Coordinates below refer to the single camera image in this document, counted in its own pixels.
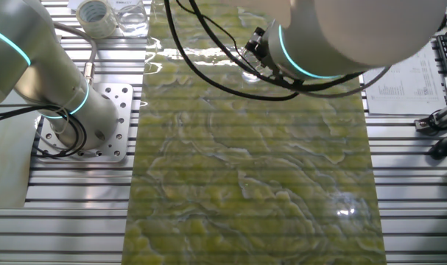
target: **marble veining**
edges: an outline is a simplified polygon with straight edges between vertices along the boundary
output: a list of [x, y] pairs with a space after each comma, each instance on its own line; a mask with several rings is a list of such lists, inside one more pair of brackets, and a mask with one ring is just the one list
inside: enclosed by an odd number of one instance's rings
[[[183, 45], [210, 78], [288, 94], [245, 82], [197, 19], [171, 4]], [[199, 4], [240, 46], [269, 21], [217, 0]], [[385, 264], [360, 95], [231, 96], [183, 62], [161, 0], [150, 18], [123, 264]]]

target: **metal plate with holes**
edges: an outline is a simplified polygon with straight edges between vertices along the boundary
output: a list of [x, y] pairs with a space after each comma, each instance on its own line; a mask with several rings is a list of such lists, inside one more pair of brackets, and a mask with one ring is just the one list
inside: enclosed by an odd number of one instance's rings
[[[133, 87], [128, 84], [101, 83], [95, 84], [94, 88], [100, 94], [106, 95], [117, 107], [119, 120], [117, 128], [112, 137], [101, 147], [88, 151], [81, 151], [70, 158], [41, 159], [44, 163], [121, 163], [127, 156], [127, 136], [130, 130], [130, 117], [133, 103]], [[41, 135], [49, 141], [46, 143], [40, 139], [38, 147], [48, 151], [50, 154], [58, 153], [59, 149], [65, 146], [54, 135], [48, 119], [45, 119], [41, 130]]]

